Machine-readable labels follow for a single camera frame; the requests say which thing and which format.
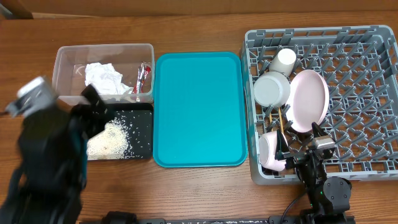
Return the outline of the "white napkin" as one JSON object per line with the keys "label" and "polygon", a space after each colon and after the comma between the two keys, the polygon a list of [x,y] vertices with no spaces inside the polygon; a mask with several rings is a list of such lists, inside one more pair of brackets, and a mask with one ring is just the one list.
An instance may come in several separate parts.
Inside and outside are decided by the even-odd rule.
{"label": "white napkin", "polygon": [[123,95],[132,93],[133,87],[122,82],[123,75],[112,63],[90,63],[85,68],[85,85],[92,85],[99,95]]}

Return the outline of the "white paper cup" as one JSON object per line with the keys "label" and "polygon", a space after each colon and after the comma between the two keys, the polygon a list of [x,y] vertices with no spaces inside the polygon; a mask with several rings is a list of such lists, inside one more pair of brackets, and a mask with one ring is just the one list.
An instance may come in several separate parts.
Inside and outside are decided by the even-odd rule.
{"label": "white paper cup", "polygon": [[289,77],[292,73],[295,65],[297,56],[296,53],[291,49],[282,49],[278,51],[277,55],[272,60],[269,71],[279,72],[285,77]]}

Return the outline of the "wooden chopstick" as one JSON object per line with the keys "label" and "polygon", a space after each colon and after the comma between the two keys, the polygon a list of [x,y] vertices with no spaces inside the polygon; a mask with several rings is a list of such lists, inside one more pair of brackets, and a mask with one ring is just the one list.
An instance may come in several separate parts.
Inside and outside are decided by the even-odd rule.
{"label": "wooden chopstick", "polygon": [[274,129],[274,122],[273,122],[273,119],[272,119],[272,112],[269,114],[269,131],[271,132],[271,131],[273,131],[273,129]]}
{"label": "wooden chopstick", "polygon": [[283,134],[284,133],[284,125],[283,125],[282,110],[280,107],[278,108],[278,114],[279,114],[280,131]]}

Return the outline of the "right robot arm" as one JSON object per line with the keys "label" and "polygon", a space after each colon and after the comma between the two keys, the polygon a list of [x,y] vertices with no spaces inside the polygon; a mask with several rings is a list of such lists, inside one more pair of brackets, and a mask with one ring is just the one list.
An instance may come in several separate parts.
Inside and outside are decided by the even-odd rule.
{"label": "right robot arm", "polygon": [[[304,184],[305,191],[294,199],[281,216],[270,217],[275,223],[354,223],[354,217],[347,217],[350,209],[352,184],[341,177],[328,177],[323,161],[332,158],[335,140],[315,122],[312,123],[312,145],[305,152],[291,153],[281,131],[277,131],[275,158],[286,162],[286,169],[293,169]],[[293,205],[307,195],[311,208],[300,215],[288,217]]]}

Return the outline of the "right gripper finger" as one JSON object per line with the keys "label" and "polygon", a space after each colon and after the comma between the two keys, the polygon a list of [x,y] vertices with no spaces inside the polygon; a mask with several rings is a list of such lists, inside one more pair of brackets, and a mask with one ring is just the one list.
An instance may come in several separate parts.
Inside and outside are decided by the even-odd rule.
{"label": "right gripper finger", "polygon": [[285,135],[281,130],[277,130],[277,144],[276,144],[276,152],[277,153],[289,153],[289,146],[287,144],[287,140],[285,138]]}
{"label": "right gripper finger", "polygon": [[313,139],[320,136],[327,136],[327,134],[322,130],[321,127],[319,127],[319,125],[316,122],[312,123],[312,131],[313,131]]}

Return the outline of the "small white plate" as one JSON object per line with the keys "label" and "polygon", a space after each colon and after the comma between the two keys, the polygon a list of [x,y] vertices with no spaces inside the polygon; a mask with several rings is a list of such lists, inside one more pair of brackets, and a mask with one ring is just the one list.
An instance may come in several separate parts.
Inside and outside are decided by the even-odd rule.
{"label": "small white plate", "polygon": [[285,169],[286,161],[277,160],[277,131],[263,134],[259,138],[259,162],[263,168],[281,172]]}

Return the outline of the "grey-rimmed white bowl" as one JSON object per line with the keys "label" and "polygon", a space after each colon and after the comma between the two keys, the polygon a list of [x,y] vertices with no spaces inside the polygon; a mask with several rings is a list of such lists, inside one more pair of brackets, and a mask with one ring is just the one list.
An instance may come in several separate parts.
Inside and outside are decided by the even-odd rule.
{"label": "grey-rimmed white bowl", "polygon": [[283,74],[267,72],[254,82],[254,99],[261,106],[280,107],[290,95],[290,83]]}

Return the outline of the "large white plate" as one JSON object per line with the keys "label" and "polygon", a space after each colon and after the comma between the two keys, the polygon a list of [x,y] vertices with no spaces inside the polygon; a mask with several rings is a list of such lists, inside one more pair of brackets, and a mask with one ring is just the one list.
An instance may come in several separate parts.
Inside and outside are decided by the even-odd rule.
{"label": "large white plate", "polygon": [[312,130],[312,123],[321,124],[329,105],[325,79],[314,70],[303,70],[290,83],[289,106],[285,116],[291,128],[299,133]]}

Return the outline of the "red foil snack wrapper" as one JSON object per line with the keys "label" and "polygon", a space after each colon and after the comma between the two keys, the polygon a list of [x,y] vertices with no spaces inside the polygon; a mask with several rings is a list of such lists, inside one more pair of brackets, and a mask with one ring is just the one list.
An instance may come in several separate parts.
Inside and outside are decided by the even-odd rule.
{"label": "red foil snack wrapper", "polygon": [[137,74],[137,82],[135,87],[133,88],[133,93],[142,93],[143,86],[146,81],[148,74],[152,71],[151,66],[148,63],[142,62],[141,65],[138,67],[138,74]]}

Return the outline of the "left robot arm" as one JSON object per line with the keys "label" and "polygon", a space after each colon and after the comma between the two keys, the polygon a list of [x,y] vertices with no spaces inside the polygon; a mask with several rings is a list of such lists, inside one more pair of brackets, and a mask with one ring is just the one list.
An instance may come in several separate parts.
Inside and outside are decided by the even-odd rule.
{"label": "left robot arm", "polygon": [[88,104],[65,111],[52,87],[41,84],[6,107],[24,120],[17,140],[22,161],[11,176],[1,223],[77,221],[87,182],[87,142],[114,118],[92,85],[81,94]]}

